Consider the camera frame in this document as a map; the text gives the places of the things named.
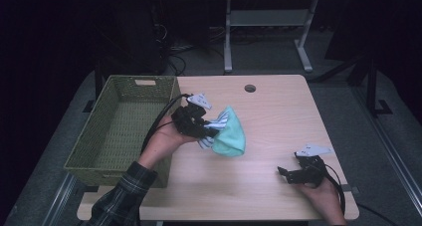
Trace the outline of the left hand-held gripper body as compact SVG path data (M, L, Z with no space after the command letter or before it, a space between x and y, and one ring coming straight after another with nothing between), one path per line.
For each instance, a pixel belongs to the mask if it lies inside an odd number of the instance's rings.
M187 102L185 107L178 107L171 115L172 121L176 129L184 135L194 138L205 138L201 133L205 128L207 120L202 117L206 114L206 110L194 103Z

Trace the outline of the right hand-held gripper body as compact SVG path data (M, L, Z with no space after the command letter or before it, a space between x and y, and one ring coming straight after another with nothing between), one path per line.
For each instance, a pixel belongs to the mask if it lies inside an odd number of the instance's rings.
M307 143L302 149L296 151L299 155L305 157L299 161L299 170L290 171L291 179L287 180L290 184L310 183L319 186L327 174L325 163L320 157L322 154L332 153L330 147L319 146Z

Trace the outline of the mint green small garment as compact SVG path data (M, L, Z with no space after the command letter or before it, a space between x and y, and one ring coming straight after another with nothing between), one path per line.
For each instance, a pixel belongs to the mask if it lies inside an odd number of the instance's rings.
M246 136L242 125L234 112L227 106L216 119L205 124L206 129L215 129L215 136L205 136L198 140L201 148L211 148L216 154L235 157L245 153Z

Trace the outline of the green woven basket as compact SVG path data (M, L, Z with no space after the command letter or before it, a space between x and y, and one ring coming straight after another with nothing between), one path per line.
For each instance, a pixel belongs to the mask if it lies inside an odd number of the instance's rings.
M171 76L110 76L64 168L88 186L114 186L136 160L162 110L181 104Z

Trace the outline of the person's right hand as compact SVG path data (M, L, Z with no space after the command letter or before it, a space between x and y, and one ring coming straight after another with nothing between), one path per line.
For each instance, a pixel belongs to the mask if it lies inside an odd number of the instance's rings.
M329 226L347 225L337 191L328 179L325 178L315 188L305 184L295 184L294 187L308 199L316 212Z

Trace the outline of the person's left hand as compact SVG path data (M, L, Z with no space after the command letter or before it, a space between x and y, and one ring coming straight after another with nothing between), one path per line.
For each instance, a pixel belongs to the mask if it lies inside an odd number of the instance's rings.
M165 116L159 122L159 129L150 138L137 163L152 170L160 160L171 156L181 145L194 141L196 138L181 134L172 122L172 118Z

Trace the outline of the dark cabinet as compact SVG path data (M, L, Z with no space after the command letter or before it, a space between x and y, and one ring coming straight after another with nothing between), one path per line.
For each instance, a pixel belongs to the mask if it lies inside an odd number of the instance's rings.
M127 63L122 72L129 75L159 76L165 70L153 30L148 3L121 1L113 6L113 15L122 37Z

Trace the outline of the black floor stand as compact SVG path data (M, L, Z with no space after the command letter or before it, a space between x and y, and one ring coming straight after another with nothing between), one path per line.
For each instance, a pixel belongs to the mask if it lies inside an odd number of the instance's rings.
M347 83L352 87L360 86L366 81L365 106L373 117L380 114L392 114L392 110L385 100L376 98L377 66L371 57L361 55L347 78Z

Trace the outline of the grey metal stand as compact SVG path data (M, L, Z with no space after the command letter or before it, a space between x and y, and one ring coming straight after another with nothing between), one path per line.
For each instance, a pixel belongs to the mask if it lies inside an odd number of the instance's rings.
M293 10L233 10L231 0L226 1L224 72L233 71L231 30L233 27L302 27L303 33L295 39L295 47L307 73L313 70L305 43L316 13L318 0L312 0L308 9Z

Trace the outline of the metal floor rail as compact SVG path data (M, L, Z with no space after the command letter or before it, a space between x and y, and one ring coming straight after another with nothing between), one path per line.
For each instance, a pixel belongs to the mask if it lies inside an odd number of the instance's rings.
M58 226L59 219L64 212L75 184L76 178L72 174L66 173L54 195L53 202L47 211L42 226Z
M380 108L370 110L366 103L366 95L360 89L350 89L359 107L372 126L375 134L381 141L386 157L390 161L396 175L403 185L418 215L422 218L422 187L417 183L403 158L396 149L396 144L388 136L385 128L379 120L381 115L392 115L392 110L385 100L379 100Z

